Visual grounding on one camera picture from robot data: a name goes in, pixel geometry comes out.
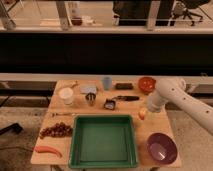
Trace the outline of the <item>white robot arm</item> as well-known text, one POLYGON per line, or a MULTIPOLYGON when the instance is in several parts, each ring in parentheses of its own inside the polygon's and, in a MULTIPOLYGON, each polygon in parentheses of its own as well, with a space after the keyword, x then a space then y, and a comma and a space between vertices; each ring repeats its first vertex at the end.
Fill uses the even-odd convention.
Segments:
POLYGON ((150 112, 159 113, 168 102, 172 102, 213 135, 213 107, 190 96, 185 89, 183 78, 159 79, 155 90, 146 98, 146 107, 150 112))

